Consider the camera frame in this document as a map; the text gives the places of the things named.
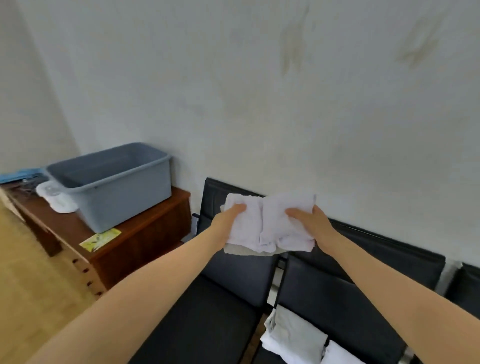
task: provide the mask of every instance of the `black cushion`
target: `black cushion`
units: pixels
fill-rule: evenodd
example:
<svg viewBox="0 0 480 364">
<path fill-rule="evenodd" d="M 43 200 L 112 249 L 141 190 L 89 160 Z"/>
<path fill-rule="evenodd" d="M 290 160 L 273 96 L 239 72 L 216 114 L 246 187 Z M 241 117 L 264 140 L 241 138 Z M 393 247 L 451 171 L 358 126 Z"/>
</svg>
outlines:
<svg viewBox="0 0 480 364">
<path fill-rule="evenodd" d="M 444 256 L 336 220 L 331 222 L 338 232 L 378 260 L 425 287 L 435 288 L 445 266 Z M 319 269 L 351 282 L 340 265 L 318 247 L 315 247 L 311 253 L 296 252 L 294 254 Z"/>
<path fill-rule="evenodd" d="M 238 363 L 258 324 L 248 303 L 199 276 L 130 363 Z"/>
<path fill-rule="evenodd" d="M 367 364 L 397 364 L 405 350 L 404 341 L 357 286 L 295 256 L 288 258 L 277 304 Z"/>
<path fill-rule="evenodd" d="M 455 274 L 446 298 L 480 319 L 480 268 L 464 264 Z"/>
<path fill-rule="evenodd" d="M 220 212 L 228 194 L 260 196 L 250 191 L 207 178 L 199 218 L 198 233 L 203 232 Z M 214 255 L 202 274 L 255 307 L 265 305 L 277 256 L 239 256 L 222 251 Z"/>
<path fill-rule="evenodd" d="M 285 364 L 280 355 L 273 354 L 262 347 L 262 343 L 253 357 L 252 364 Z"/>
</svg>

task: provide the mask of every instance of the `yellow sticker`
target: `yellow sticker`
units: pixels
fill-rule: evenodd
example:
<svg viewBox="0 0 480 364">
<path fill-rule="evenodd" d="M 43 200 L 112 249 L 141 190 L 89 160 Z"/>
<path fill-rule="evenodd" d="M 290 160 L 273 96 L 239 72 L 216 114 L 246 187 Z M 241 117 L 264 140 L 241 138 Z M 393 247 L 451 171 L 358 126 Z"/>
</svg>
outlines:
<svg viewBox="0 0 480 364">
<path fill-rule="evenodd" d="M 88 238 L 83 243 L 80 243 L 80 246 L 89 252 L 93 253 L 100 249 L 102 246 L 108 244 L 110 241 L 115 239 L 117 236 L 121 234 L 120 230 L 116 228 L 107 230 L 105 232 L 101 232 L 99 234 L 95 234 L 91 238 Z"/>
</svg>

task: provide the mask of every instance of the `chair seat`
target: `chair seat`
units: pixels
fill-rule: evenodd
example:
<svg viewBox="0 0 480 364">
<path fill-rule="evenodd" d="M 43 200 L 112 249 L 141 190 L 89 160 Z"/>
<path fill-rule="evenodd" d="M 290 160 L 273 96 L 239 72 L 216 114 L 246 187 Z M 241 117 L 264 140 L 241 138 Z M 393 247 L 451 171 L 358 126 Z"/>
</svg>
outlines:
<svg viewBox="0 0 480 364">
<path fill-rule="evenodd" d="M 260 320 L 248 303 L 200 275 L 130 363 L 238 363 Z"/>
<path fill-rule="evenodd" d="M 280 355 L 265 350 L 262 347 L 262 343 L 260 343 L 260 347 L 253 358 L 252 364 L 285 364 L 285 362 Z"/>
</svg>

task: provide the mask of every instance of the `white towel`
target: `white towel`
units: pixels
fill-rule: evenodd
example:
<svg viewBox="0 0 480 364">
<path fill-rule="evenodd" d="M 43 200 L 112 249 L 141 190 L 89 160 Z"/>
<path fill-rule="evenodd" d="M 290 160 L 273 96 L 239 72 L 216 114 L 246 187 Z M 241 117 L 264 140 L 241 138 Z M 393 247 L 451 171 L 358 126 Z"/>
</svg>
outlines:
<svg viewBox="0 0 480 364">
<path fill-rule="evenodd" d="M 257 253 L 273 253 L 276 250 L 274 242 L 260 243 L 260 233 L 263 228 L 263 199 L 255 196 L 229 194 L 224 209 L 228 210 L 235 204 L 246 204 L 247 210 L 235 219 L 227 244 L 241 245 Z"/>
<path fill-rule="evenodd" d="M 265 197 L 263 201 L 263 230 L 260 244 L 273 242 L 278 248 L 311 252 L 315 240 L 305 230 L 300 221 L 285 214 L 287 208 L 298 208 L 312 213 L 315 205 L 314 193 L 293 192 Z"/>
<path fill-rule="evenodd" d="M 319 364 L 327 335 L 303 318 L 278 305 L 265 321 L 265 350 L 278 354 L 287 364 Z"/>
<path fill-rule="evenodd" d="M 325 349 L 322 364 L 365 364 L 356 356 L 350 354 L 336 342 L 331 341 Z"/>
</svg>

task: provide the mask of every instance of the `wooden table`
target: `wooden table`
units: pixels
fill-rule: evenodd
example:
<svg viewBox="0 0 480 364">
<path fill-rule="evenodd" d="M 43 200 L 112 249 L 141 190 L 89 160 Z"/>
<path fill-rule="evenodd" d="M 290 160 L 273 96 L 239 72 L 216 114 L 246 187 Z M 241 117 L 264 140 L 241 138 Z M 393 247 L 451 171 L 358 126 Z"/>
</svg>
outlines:
<svg viewBox="0 0 480 364">
<path fill-rule="evenodd" d="M 138 268 L 178 247 L 191 230 L 190 193 L 172 187 L 172 197 L 116 226 L 121 234 L 90 253 L 79 244 L 94 232 L 76 213 L 59 214 L 43 198 L 28 196 L 17 186 L 13 182 L 1 187 L 47 254 L 55 256 L 65 250 L 97 297 Z"/>
</svg>

